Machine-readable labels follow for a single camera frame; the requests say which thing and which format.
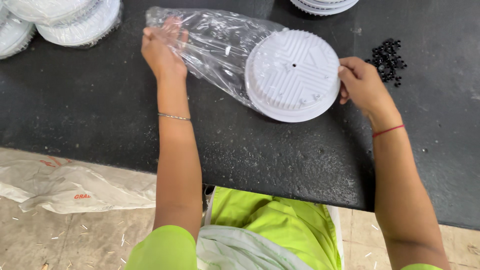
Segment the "hand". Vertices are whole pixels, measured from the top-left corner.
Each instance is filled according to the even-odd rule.
[[[373,65],[358,57],[342,58],[340,64],[340,104],[351,99],[370,119],[374,132],[402,124],[400,113]]]
[[[187,77],[187,67],[180,53],[188,40],[188,31],[183,30],[179,40],[181,20],[169,17],[162,27],[147,27],[142,38],[142,55],[155,77]]]

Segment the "floor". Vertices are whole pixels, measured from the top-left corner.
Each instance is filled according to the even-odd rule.
[[[62,215],[37,208],[22,213],[16,202],[2,197],[0,266],[45,270],[42,266],[47,263],[48,270],[123,269],[122,260],[127,261],[133,246],[151,231],[153,217],[154,209]],[[340,209],[340,217],[345,269],[390,269],[374,214]],[[476,248],[480,232],[448,226],[441,230],[452,270],[480,269]]]

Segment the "black work table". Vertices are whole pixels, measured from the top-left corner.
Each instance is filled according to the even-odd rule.
[[[140,54],[154,5],[269,19],[324,38],[339,57],[372,58],[402,40],[409,67],[388,89],[442,224],[480,229],[480,3],[360,0],[319,17],[288,0],[125,0],[120,28],[95,47],[38,36],[0,61],[0,147],[156,172],[156,82]],[[241,190],[372,211],[371,130],[351,104],[280,123],[192,75],[187,79],[203,180]]]

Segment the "green sleeve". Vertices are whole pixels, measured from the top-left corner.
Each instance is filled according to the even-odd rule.
[[[185,229],[167,225],[155,229],[130,253],[125,270],[196,270],[195,240]]]
[[[410,264],[402,268],[402,270],[442,270],[430,264],[416,263]]]

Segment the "red string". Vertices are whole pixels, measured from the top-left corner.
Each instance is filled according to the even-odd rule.
[[[392,131],[392,130],[394,130],[394,129],[401,128],[401,127],[404,127],[404,126],[405,126],[405,125],[400,125],[400,126],[392,127],[391,129],[387,129],[387,130],[382,131],[382,132],[374,133],[374,134],[372,135],[372,138],[375,138],[375,137],[377,137],[378,135],[382,135],[383,133],[386,133],[386,132],[389,132],[389,131]]]

